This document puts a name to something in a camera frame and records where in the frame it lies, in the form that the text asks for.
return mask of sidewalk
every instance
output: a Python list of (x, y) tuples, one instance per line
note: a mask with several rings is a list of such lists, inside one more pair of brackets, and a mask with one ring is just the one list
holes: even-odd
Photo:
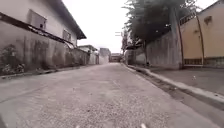
[(128, 65), (128, 67), (136, 71), (140, 71), (150, 77), (154, 77), (166, 84), (182, 90), (183, 92), (186, 92), (194, 97), (198, 97), (214, 107), (224, 110), (224, 95), (221, 90), (224, 85), (222, 84), (222, 82), (224, 82), (224, 77), (222, 77), (223, 70), (186, 69), (174, 71), (161, 68), (146, 69), (130, 65)]
[(150, 71), (189, 86), (224, 95), (224, 69), (188, 68), (178, 71), (152, 68)]

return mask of sky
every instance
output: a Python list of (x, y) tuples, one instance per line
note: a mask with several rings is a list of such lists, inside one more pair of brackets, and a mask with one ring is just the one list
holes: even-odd
[[(63, 0), (68, 10), (87, 36), (78, 45), (93, 45), (109, 48), (113, 53), (121, 52), (121, 36), (127, 21), (127, 10), (121, 8), (127, 0)], [(197, 5), (206, 8), (217, 0), (198, 0)]]

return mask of concrete road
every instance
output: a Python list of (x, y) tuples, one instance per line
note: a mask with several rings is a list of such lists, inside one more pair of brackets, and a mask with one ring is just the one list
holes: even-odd
[(218, 128), (120, 64), (1, 83), (0, 114), (7, 128)]

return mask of tree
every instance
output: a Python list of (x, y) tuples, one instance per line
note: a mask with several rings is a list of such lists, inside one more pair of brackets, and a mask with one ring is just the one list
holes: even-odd
[(124, 8), (128, 9), (128, 22), (125, 24), (131, 32), (131, 39), (149, 43), (170, 31), (170, 9), (178, 10), (178, 17), (184, 17), (197, 8), (196, 0), (128, 0)]

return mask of road surface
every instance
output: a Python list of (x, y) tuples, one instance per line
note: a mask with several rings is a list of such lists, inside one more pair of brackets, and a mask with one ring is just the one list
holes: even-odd
[(218, 128), (120, 64), (0, 83), (0, 115), (3, 128)]

